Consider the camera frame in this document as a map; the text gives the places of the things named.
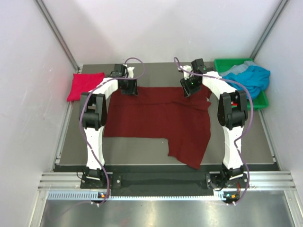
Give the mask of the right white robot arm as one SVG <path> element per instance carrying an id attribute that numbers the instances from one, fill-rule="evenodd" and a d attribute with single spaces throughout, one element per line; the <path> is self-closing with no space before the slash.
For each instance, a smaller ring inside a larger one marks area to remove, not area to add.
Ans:
<path id="1" fill-rule="evenodd" d="M 221 190 L 234 186 L 240 179 L 247 180 L 240 138 L 248 119 L 246 92 L 228 84 L 213 68 L 206 67 L 203 59 L 194 60 L 190 65 L 178 65 L 177 68 L 183 74 L 180 83 L 185 97 L 192 96 L 205 86 L 218 100 L 217 119 L 224 132 L 224 158 L 220 174 L 208 179 L 209 186 Z"/>

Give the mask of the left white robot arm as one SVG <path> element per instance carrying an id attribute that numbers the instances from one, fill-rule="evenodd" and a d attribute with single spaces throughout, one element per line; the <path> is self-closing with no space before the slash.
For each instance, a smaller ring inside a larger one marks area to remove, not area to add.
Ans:
<path id="1" fill-rule="evenodd" d="M 116 64 L 114 70 L 89 92 L 80 96 L 80 132 L 87 144 L 87 164 L 82 171 L 82 189 L 106 189 L 110 185 L 103 156 L 103 134 L 107 122 L 107 100 L 117 90 L 138 95 L 134 67 Z"/>

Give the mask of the dark maroon t-shirt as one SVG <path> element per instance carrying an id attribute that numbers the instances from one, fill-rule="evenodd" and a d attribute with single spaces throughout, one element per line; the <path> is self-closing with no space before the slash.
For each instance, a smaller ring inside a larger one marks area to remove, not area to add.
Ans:
<path id="1" fill-rule="evenodd" d="M 190 97 L 181 87 L 139 87 L 138 96 L 114 92 L 104 137 L 167 139 L 168 155 L 198 170 L 211 137 L 205 86 Z"/>

